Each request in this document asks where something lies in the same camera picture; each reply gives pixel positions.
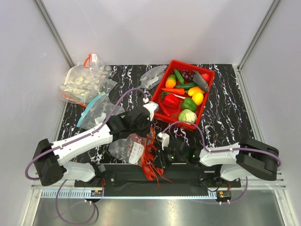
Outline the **clear orange-zip bag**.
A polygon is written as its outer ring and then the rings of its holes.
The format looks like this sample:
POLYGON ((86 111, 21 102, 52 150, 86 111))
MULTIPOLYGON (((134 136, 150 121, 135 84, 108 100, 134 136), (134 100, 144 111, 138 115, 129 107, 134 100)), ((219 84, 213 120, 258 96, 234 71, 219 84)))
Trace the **clear orange-zip bag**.
POLYGON ((154 138, 151 136, 140 137, 131 134, 128 138, 119 139, 109 145, 109 153, 123 163, 141 166, 142 156, 146 146, 153 144, 154 138))

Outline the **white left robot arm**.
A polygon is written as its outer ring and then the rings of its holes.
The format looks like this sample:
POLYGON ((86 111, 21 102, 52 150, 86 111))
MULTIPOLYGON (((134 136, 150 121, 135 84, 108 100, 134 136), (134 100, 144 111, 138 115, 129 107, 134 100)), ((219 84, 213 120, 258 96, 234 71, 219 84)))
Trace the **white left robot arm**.
POLYGON ((102 174, 97 166, 89 162, 72 162, 72 159, 92 148, 125 139, 131 134, 145 137, 150 131, 153 117, 153 110, 138 107, 110 116, 92 129, 68 139, 53 143, 48 139, 39 141, 33 157, 37 180, 43 186, 53 185, 62 179, 99 185, 102 174))

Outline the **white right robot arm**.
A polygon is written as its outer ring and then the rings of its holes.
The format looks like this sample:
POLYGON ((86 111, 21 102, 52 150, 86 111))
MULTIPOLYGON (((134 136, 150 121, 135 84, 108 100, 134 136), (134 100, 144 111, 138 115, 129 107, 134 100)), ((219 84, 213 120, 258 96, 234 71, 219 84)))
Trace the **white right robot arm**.
POLYGON ((280 165, 279 151, 268 144, 252 138, 222 147, 190 147, 179 139, 171 140, 163 134, 158 138, 158 157, 162 167, 175 163, 186 163, 192 167, 218 166, 214 182, 225 186, 241 177, 254 176, 261 180, 275 181, 280 165))

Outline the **red toy lobster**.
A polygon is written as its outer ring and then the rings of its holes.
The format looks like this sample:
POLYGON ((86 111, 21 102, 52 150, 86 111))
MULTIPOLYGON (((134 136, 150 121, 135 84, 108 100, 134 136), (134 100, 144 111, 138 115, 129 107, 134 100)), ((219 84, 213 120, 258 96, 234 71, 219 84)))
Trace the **red toy lobster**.
POLYGON ((164 170, 162 168, 155 166, 155 154, 157 154, 157 148, 155 147, 155 130, 153 127, 150 128, 150 132, 148 133, 146 137, 146 143, 144 146, 144 151, 141 156, 141 168, 144 173, 144 176, 151 182, 156 180, 157 182, 157 189, 159 189, 159 179, 158 176, 160 176, 165 181, 168 181, 170 183, 173 183, 173 181, 165 178, 163 176, 164 170))

